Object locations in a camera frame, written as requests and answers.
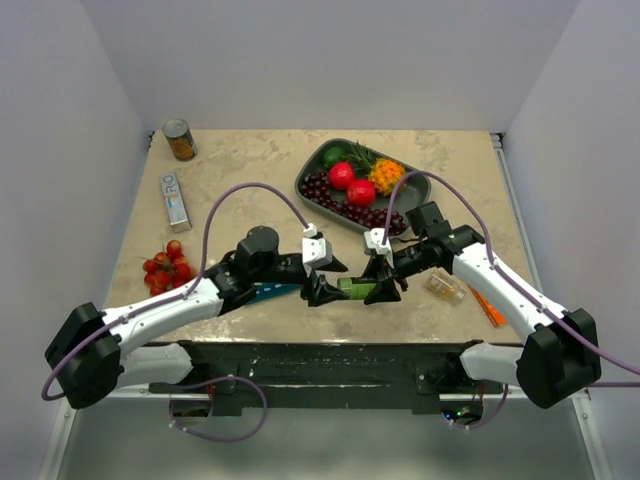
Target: countertop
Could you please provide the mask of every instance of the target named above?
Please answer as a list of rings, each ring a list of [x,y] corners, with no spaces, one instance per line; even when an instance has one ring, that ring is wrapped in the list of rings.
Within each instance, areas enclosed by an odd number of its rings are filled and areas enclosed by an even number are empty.
[[[240,182],[262,181],[281,189],[331,241],[334,253],[359,275],[367,262],[361,234],[336,225],[302,206],[294,180],[304,162],[332,138],[358,140],[416,168],[443,176],[478,210],[489,226],[494,249],[518,274],[529,280],[502,174],[487,132],[346,131],[346,130],[194,130],[198,155],[189,162],[174,159],[160,131],[151,142],[127,233],[122,245],[107,307],[148,297],[142,263],[163,244],[178,239],[193,265],[199,265],[204,222],[215,199]],[[193,228],[173,233],[160,190],[160,175],[175,171]],[[468,223],[479,230],[465,207],[433,182],[437,201],[452,226]],[[247,231],[264,224],[280,235],[280,251],[300,251],[298,220],[273,194],[243,190],[231,196],[216,215],[207,265],[235,248]],[[335,302],[308,308],[296,293],[259,302],[223,317],[200,321],[160,340],[239,342],[465,342],[484,339],[517,342],[513,330],[494,328],[467,290],[452,306],[424,288],[425,272],[409,279],[402,302],[365,307],[361,302]],[[335,280],[337,274],[328,274]]]

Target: can lid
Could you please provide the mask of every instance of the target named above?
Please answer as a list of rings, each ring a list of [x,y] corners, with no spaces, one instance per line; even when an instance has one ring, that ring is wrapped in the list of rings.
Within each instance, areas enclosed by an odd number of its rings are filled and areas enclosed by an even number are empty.
[[[174,120],[169,120],[162,126],[162,133],[164,133],[165,137],[176,138],[181,137],[189,130],[189,126],[185,120],[181,118],[176,118]]]

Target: orange package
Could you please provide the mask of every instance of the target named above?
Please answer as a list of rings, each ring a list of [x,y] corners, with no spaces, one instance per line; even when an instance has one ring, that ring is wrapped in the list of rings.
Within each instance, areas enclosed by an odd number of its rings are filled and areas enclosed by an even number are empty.
[[[494,327],[501,327],[502,325],[507,323],[507,319],[504,318],[504,316],[494,306],[492,306],[486,298],[480,295],[480,293],[476,289],[471,287],[469,287],[469,289],[478,300],[478,303],[484,310],[484,313],[487,314],[487,317],[489,317],[489,320]]]

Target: white wall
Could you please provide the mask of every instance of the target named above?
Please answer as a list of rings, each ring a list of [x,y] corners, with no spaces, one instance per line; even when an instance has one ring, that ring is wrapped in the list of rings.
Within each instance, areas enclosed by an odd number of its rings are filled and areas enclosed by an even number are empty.
[[[507,161],[545,291],[596,318],[640,364],[640,3],[582,0],[507,131]],[[604,378],[633,379],[604,363]],[[637,478],[637,390],[595,391],[618,479]]]
[[[37,474],[57,404],[44,350],[80,303],[101,304],[145,134],[77,0],[0,15],[0,478]]]
[[[503,131],[578,0],[81,0],[147,126]]]

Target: bunch of grapes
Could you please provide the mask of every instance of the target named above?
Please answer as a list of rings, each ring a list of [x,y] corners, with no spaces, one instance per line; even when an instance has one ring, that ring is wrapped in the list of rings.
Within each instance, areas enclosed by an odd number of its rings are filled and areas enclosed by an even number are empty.
[[[147,272],[144,284],[152,297],[181,287],[198,274],[198,270],[189,265],[178,240],[167,243],[166,252],[158,252],[153,259],[145,260],[142,269]]]
[[[311,201],[331,210],[338,215],[348,218],[352,222],[362,225],[365,228],[384,228],[384,221],[387,216],[387,209],[378,210],[369,207],[358,207],[351,205],[346,200],[337,202],[331,199],[329,188],[329,178],[324,172],[316,172],[307,175],[302,180],[300,193]],[[390,235],[400,235],[407,229],[402,215],[394,210],[391,214]]]

